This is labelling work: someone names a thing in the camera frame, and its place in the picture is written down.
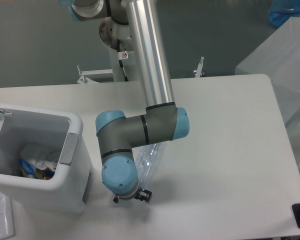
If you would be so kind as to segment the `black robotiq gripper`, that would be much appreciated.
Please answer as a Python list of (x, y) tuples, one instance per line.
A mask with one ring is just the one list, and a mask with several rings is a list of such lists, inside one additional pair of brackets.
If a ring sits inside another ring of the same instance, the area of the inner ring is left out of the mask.
[(132, 193), (127, 195), (115, 195), (113, 198), (114, 203), (118, 203), (119, 200), (131, 200), (137, 199), (149, 203), (152, 199), (153, 193), (149, 190), (142, 189), (141, 187), (136, 188)]

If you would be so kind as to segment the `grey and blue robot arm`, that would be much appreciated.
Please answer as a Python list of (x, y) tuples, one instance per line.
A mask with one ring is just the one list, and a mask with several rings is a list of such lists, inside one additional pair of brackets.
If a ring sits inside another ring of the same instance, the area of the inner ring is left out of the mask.
[(135, 148), (185, 138), (190, 131), (186, 110), (176, 105), (157, 3), (154, 0), (61, 0), (78, 22), (101, 20), (98, 34), (113, 54), (112, 66), (124, 83), (139, 81), (144, 110), (128, 115), (107, 110), (95, 120), (102, 164), (101, 179), (114, 202), (149, 202), (138, 174)]

